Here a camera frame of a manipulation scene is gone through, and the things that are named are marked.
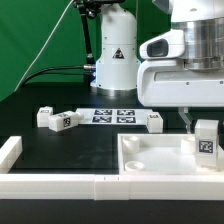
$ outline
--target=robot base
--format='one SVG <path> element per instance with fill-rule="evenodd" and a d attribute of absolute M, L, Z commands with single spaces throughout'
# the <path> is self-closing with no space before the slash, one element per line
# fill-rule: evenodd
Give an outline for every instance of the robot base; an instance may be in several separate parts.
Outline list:
<path fill-rule="evenodd" d="M 121 97 L 129 97 L 137 95 L 137 89 L 130 90 L 113 90 L 113 89 L 102 89 L 100 87 L 90 86 L 90 90 L 92 93 L 97 93 L 104 96 L 121 96 Z"/>

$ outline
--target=white plastic part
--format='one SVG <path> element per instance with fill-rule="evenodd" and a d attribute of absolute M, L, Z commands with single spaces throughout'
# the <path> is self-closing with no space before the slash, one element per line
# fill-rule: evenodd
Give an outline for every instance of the white plastic part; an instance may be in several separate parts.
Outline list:
<path fill-rule="evenodd" d="M 185 137 L 181 139 L 181 153 L 194 154 L 196 148 L 195 137 Z"/>
<path fill-rule="evenodd" d="M 159 40 L 166 40 L 169 49 L 168 55 L 165 57 L 149 57 L 147 47 L 149 44 Z M 182 30 L 171 30 L 163 35 L 148 40 L 140 46 L 140 55 L 143 59 L 161 59 L 161 58 L 176 58 L 180 57 L 185 51 L 184 32 Z"/>
<path fill-rule="evenodd" d="M 224 17 L 223 0 L 173 0 L 172 22 L 188 22 Z"/>
<path fill-rule="evenodd" d="M 222 70 L 187 71 L 181 59 L 147 60 L 138 71 L 138 99 L 153 107 L 223 107 L 223 77 Z"/>
<path fill-rule="evenodd" d="M 218 123 L 215 120 L 198 120 L 195 126 L 196 163 L 218 169 Z"/>
<path fill-rule="evenodd" d="M 0 148 L 0 173 L 8 173 L 22 152 L 22 139 L 19 136 L 10 137 Z"/>
<path fill-rule="evenodd" d="M 105 5 L 101 12 L 102 53 L 91 86 L 108 91 L 136 89 L 140 65 L 136 57 L 136 19 L 119 4 Z"/>
<path fill-rule="evenodd" d="M 123 138 L 123 152 L 124 153 L 137 153 L 139 152 L 140 142 L 139 138 L 135 136 L 128 136 Z"/>
<path fill-rule="evenodd" d="M 122 138 L 128 136 L 133 134 L 118 135 L 119 175 L 0 174 L 0 199 L 224 200 L 224 152 L 220 147 L 217 149 L 219 172 L 196 167 L 192 173 L 191 169 L 186 169 L 186 165 L 193 162 L 189 160 L 193 155 L 183 155 L 179 152 L 181 140 L 194 135 L 134 135 L 140 139 L 139 153 L 124 154 Z M 172 158 L 167 151 L 179 158 L 179 165 L 176 163 L 173 167 L 175 172 L 148 170 L 149 157 L 146 157 L 145 152 L 152 151 L 155 147 L 156 151 L 158 147 L 161 148 L 160 156 L 154 162 L 157 167 L 164 166 L 164 162 L 170 162 L 172 165 L 173 160 L 164 160 L 166 156 L 169 156 L 167 159 Z M 145 158 L 145 170 L 124 169 L 125 159 L 143 162 L 141 158 Z M 176 169 L 180 168 L 180 165 L 182 171 L 178 174 Z"/>
<path fill-rule="evenodd" d="M 158 112 L 147 113 L 147 129 L 149 133 L 163 133 L 163 119 Z"/>
<path fill-rule="evenodd" d="M 94 199 L 128 200 L 128 178 L 120 175 L 96 175 L 94 180 Z"/>
<path fill-rule="evenodd" d="M 72 111 L 52 115 L 49 117 L 49 129 L 58 132 L 72 128 L 77 126 L 82 119 L 83 116 L 80 113 Z"/>
<path fill-rule="evenodd" d="M 49 127 L 49 117 L 53 115 L 53 107 L 40 107 L 37 113 L 37 127 Z"/>

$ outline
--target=white block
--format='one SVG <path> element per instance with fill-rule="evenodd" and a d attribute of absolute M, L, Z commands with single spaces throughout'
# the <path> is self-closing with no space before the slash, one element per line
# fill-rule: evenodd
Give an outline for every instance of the white block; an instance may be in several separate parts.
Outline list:
<path fill-rule="evenodd" d="M 49 129 L 53 131 L 62 131 L 75 127 L 83 119 L 80 113 L 66 111 L 64 113 L 52 115 L 49 117 Z"/>
<path fill-rule="evenodd" d="M 128 200 L 129 179 L 122 176 L 95 176 L 95 200 Z"/>
<path fill-rule="evenodd" d="M 8 173 L 21 152 L 21 137 L 10 137 L 0 149 L 0 173 Z"/>
<path fill-rule="evenodd" d="M 37 127 L 49 127 L 49 117 L 53 114 L 53 107 L 41 107 L 37 113 Z"/>
<path fill-rule="evenodd" d="M 163 133 L 163 119 L 158 112 L 147 114 L 147 123 L 149 133 Z"/>
<path fill-rule="evenodd" d="M 219 145 L 219 121 L 198 120 L 195 126 L 196 154 L 195 161 L 199 166 L 217 169 Z"/>

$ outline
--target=black cable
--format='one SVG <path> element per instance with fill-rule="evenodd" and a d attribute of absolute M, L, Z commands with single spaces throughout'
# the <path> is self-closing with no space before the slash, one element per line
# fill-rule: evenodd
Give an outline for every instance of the black cable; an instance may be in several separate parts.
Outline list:
<path fill-rule="evenodd" d="M 83 66 L 62 66 L 62 67 L 51 67 L 51 68 L 45 68 L 42 69 L 38 72 L 33 73 L 32 75 L 28 76 L 26 79 L 24 79 L 19 87 L 24 86 L 29 80 L 37 77 L 37 76 L 41 76 L 41 75 L 52 75 L 55 73 L 49 73 L 49 71 L 61 71 L 61 70 L 75 70 L 75 69 L 84 69 Z M 58 75 L 79 75 L 79 74 L 58 74 Z"/>

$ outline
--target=warning label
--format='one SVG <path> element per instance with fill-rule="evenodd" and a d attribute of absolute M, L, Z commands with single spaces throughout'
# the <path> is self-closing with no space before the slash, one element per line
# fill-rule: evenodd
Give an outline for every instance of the warning label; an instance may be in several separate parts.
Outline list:
<path fill-rule="evenodd" d="M 116 59 L 124 59 L 124 55 L 121 51 L 120 48 L 117 49 L 116 53 L 114 54 L 113 58 L 116 58 Z"/>

